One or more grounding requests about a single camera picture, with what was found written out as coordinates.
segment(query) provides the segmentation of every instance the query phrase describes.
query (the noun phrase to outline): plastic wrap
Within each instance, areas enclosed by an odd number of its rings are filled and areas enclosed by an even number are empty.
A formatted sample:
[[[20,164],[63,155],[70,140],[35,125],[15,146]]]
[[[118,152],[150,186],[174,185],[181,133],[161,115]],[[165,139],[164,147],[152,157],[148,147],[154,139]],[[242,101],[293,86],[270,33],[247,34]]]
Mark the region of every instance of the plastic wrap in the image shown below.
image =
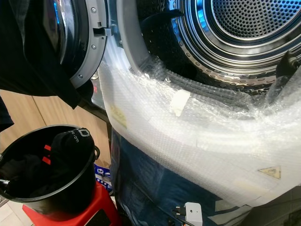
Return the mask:
[[[189,181],[237,206],[301,183],[300,69],[279,95],[272,86],[253,97],[184,79],[157,59],[136,74],[105,62],[99,72],[113,128]]]

